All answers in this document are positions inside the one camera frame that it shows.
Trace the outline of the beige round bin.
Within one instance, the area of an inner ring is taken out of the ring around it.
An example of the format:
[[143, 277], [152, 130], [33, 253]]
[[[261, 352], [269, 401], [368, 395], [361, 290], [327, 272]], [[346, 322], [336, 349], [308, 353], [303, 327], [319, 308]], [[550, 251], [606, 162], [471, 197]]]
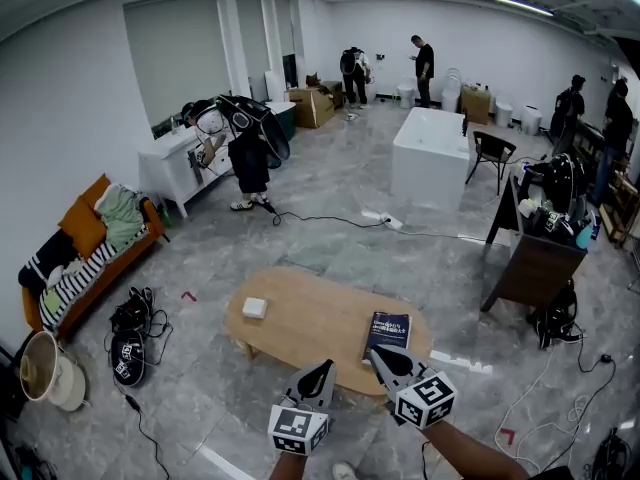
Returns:
[[67, 412], [86, 401], [86, 378], [81, 367], [47, 331], [37, 332], [27, 341], [19, 378], [29, 401], [48, 401]]

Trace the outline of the small cardboard box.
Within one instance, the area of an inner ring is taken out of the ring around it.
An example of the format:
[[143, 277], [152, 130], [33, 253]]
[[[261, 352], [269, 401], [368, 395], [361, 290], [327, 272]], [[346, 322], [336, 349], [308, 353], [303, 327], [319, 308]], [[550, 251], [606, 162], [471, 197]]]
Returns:
[[344, 106], [343, 82], [326, 80], [322, 82], [322, 85], [329, 90], [334, 108], [342, 108]]

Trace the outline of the person's left forearm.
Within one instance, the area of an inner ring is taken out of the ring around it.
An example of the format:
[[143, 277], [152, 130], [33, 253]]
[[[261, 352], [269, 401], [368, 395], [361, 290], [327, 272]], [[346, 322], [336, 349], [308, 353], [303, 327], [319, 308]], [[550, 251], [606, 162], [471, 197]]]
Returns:
[[307, 456], [282, 452], [268, 480], [302, 480]]

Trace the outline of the white upright panel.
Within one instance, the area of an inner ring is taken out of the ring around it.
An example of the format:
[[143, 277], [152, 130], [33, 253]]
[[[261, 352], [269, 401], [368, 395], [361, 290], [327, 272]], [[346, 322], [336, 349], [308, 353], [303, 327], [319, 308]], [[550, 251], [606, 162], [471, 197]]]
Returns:
[[284, 78], [276, 71], [269, 70], [264, 73], [264, 79], [268, 99], [273, 102], [284, 102], [287, 92]]

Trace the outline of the person's dark shirt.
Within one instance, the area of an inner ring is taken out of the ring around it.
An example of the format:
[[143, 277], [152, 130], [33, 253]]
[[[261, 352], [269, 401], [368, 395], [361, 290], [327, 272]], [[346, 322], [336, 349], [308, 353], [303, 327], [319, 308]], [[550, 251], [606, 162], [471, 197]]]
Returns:
[[527, 480], [575, 480], [567, 466], [558, 466], [540, 472]]

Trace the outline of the dark green cabinet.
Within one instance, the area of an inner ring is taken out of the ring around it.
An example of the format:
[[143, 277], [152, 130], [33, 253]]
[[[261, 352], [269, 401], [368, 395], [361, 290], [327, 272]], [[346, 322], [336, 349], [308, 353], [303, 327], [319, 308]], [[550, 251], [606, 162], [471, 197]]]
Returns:
[[287, 141], [290, 142], [296, 134], [295, 103], [289, 101], [269, 101], [266, 102], [266, 106], [275, 114], [284, 131]]

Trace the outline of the black chair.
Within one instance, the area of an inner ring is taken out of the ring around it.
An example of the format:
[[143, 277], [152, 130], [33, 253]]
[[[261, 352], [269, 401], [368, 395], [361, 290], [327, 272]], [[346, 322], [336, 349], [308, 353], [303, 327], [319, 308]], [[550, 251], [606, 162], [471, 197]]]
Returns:
[[482, 131], [474, 131], [473, 139], [476, 152], [476, 161], [465, 181], [469, 183], [478, 166], [481, 163], [489, 163], [497, 171], [496, 195], [500, 195], [501, 182], [504, 177], [507, 163], [516, 150], [516, 146], [511, 142]]

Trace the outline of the person's right forearm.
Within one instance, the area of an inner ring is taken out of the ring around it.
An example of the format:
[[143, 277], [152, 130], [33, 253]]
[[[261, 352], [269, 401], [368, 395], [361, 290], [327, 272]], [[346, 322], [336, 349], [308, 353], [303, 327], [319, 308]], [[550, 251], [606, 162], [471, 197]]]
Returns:
[[442, 420], [421, 431], [464, 480], [527, 480], [526, 470]]

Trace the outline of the black white striped blanket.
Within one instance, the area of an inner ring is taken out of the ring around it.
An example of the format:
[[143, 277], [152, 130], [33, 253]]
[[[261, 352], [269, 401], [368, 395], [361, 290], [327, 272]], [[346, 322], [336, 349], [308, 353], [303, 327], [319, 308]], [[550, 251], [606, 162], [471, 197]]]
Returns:
[[[107, 278], [117, 261], [150, 237], [150, 229], [146, 228], [146, 233], [121, 253], [104, 241], [88, 259], [79, 255], [72, 239], [63, 230], [57, 230], [18, 273], [24, 315], [29, 327], [36, 331], [57, 330], [74, 306], [98, 282]], [[55, 289], [62, 299], [62, 306], [55, 316], [45, 313], [40, 306], [41, 294], [47, 289]]]

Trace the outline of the wooden coffee table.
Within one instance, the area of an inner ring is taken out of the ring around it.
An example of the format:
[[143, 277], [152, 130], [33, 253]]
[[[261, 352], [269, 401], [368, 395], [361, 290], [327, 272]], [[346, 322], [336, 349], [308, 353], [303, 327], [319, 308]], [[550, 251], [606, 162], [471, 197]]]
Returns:
[[[264, 319], [242, 314], [247, 297], [268, 301]], [[423, 316], [408, 303], [289, 267], [262, 270], [244, 282], [229, 302], [226, 327], [250, 357], [264, 353], [299, 369], [331, 359], [338, 386], [380, 397], [383, 387], [372, 368], [361, 363], [376, 311], [409, 314], [409, 348], [423, 359], [429, 357], [431, 334]]]

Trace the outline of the large cardboard box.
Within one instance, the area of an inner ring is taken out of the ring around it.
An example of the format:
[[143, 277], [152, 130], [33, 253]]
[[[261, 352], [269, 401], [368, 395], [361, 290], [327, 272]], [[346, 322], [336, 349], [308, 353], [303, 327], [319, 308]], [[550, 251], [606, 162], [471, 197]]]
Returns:
[[317, 129], [335, 115], [333, 100], [318, 88], [290, 89], [287, 96], [295, 104], [297, 127]]

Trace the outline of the narrow grey roller blind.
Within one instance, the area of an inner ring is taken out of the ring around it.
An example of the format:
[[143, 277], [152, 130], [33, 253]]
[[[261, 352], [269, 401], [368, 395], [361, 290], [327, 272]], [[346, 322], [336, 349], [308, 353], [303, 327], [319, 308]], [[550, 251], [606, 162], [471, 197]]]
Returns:
[[270, 69], [262, 0], [236, 0], [243, 51], [250, 77]]
[[278, 33], [282, 56], [295, 54], [291, 0], [275, 0]]

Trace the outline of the green blanket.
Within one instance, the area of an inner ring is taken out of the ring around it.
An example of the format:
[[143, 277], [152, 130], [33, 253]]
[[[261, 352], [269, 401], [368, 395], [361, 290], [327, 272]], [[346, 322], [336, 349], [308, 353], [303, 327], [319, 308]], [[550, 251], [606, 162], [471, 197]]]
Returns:
[[146, 233], [137, 194], [120, 184], [110, 184], [94, 210], [106, 227], [106, 244], [121, 253]]

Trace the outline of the orange cushion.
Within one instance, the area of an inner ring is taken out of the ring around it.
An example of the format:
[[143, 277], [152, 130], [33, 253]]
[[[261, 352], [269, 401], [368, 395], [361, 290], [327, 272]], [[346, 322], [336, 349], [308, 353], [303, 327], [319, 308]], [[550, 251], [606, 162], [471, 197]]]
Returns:
[[74, 249], [84, 259], [106, 239], [105, 225], [81, 197], [66, 211], [59, 227], [72, 239]]
[[81, 195], [81, 198], [89, 207], [94, 209], [97, 201], [104, 195], [110, 185], [111, 181], [103, 174]]

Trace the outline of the tall cardboard box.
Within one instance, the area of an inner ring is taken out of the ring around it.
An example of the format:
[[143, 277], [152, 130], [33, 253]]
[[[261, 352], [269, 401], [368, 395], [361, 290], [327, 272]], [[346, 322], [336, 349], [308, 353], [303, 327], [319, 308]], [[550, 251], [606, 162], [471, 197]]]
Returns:
[[470, 122], [486, 125], [489, 121], [491, 93], [477, 86], [463, 85], [460, 99], [461, 111]]

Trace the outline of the orange sofa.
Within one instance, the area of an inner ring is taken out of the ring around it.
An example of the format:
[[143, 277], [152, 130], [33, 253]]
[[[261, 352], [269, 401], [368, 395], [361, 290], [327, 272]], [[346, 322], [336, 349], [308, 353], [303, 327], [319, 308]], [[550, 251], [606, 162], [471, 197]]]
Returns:
[[107, 278], [98, 282], [89, 294], [82, 298], [79, 304], [74, 306], [57, 330], [50, 331], [54, 335], [58, 337], [70, 335], [72, 330], [80, 322], [81, 317], [88, 311], [90, 306], [106, 292], [107, 288], [114, 284], [116, 279], [124, 274], [143, 253], [150, 250], [151, 246], [154, 245], [159, 238], [166, 236], [164, 224], [153, 202], [148, 197], [138, 192], [135, 193], [138, 197], [139, 209], [143, 215], [144, 223], [150, 229], [150, 237], [143, 243], [135, 246], [132, 251], [126, 253], [124, 257], [117, 261], [116, 266], [113, 268], [113, 271], [107, 275]]

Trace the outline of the white vanity cabinet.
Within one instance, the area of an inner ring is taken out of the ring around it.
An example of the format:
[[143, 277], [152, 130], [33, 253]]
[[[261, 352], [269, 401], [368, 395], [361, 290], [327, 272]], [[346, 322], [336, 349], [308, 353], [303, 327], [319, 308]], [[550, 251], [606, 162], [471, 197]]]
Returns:
[[197, 163], [196, 155], [201, 149], [193, 129], [181, 126], [138, 153], [142, 190], [155, 194], [163, 203], [167, 200], [175, 203], [184, 219], [188, 218], [185, 204], [231, 170], [226, 145], [206, 168]]

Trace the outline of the idle hand-held gripper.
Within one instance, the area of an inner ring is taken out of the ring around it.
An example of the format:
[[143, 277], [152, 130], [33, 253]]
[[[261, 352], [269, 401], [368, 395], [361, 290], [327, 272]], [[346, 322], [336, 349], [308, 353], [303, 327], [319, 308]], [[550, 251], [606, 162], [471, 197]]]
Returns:
[[550, 211], [544, 214], [545, 220], [543, 224], [543, 230], [545, 233], [551, 235], [553, 233], [565, 234], [567, 236], [573, 236], [574, 232], [567, 220], [567, 215]]

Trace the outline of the white bathtub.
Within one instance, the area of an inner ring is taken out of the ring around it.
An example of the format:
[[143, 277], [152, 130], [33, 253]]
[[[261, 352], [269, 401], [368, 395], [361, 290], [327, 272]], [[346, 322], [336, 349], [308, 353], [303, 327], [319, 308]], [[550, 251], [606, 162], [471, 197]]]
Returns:
[[415, 206], [454, 213], [470, 164], [466, 118], [414, 108], [392, 143], [391, 193]]

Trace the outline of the black equipment bundle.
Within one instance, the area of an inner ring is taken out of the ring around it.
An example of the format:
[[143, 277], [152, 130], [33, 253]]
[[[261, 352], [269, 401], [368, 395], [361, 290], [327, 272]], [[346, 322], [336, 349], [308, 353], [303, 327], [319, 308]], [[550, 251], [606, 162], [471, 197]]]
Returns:
[[41, 459], [33, 448], [19, 446], [15, 455], [21, 480], [58, 480], [55, 468]]

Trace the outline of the dark wooden desk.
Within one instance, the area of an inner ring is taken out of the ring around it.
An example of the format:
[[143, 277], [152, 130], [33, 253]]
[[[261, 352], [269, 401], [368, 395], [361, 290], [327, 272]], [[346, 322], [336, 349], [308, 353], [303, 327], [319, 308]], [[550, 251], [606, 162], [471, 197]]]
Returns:
[[515, 242], [509, 248], [511, 256], [506, 267], [480, 306], [482, 313], [489, 312], [499, 299], [536, 310], [549, 307], [587, 256], [586, 250], [575, 245], [527, 232], [518, 210], [517, 192], [515, 177], [509, 175], [484, 250], [491, 248], [501, 229], [513, 232]]

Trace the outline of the dark blue book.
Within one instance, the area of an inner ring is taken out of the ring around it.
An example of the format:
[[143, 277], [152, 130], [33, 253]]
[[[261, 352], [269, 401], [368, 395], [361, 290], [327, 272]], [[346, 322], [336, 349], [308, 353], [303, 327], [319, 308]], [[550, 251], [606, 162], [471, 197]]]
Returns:
[[371, 349], [375, 345], [409, 346], [412, 317], [409, 314], [373, 313], [361, 358], [364, 365], [371, 364]]

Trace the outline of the wide grey roller blind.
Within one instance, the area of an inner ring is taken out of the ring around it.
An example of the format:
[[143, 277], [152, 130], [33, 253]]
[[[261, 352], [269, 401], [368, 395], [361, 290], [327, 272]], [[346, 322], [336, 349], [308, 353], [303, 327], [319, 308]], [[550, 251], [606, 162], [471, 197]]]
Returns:
[[150, 125], [230, 91], [217, 0], [135, 3], [124, 7], [124, 19]]

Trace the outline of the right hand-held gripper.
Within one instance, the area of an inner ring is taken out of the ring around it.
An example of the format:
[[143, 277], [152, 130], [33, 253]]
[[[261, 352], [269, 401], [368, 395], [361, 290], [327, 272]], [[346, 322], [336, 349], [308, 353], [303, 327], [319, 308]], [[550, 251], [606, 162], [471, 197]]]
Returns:
[[391, 401], [391, 414], [399, 425], [409, 423], [417, 429], [426, 429], [451, 413], [458, 391], [444, 372], [403, 388], [411, 376], [425, 376], [426, 371], [432, 369], [426, 360], [409, 349], [391, 344], [374, 345], [370, 362], [389, 394], [399, 390]]

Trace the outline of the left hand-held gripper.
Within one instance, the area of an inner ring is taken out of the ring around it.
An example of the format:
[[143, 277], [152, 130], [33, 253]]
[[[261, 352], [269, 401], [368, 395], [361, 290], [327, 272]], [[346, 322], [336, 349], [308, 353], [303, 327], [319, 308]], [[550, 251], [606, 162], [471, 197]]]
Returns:
[[309, 456], [329, 433], [328, 414], [294, 407], [327, 409], [333, 399], [336, 379], [331, 359], [318, 362], [294, 373], [285, 384], [283, 406], [271, 408], [268, 435], [281, 452]]

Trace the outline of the ceiling tube light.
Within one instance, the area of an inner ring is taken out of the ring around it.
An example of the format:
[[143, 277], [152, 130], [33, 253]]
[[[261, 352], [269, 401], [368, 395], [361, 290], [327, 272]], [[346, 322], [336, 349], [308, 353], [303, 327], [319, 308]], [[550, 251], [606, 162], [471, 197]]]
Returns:
[[508, 5], [517, 9], [525, 10], [528, 12], [532, 12], [538, 15], [546, 16], [546, 17], [554, 16], [554, 13], [550, 10], [544, 9], [539, 6], [527, 4], [518, 0], [491, 0], [491, 1], [499, 4], [503, 4], [503, 5]]

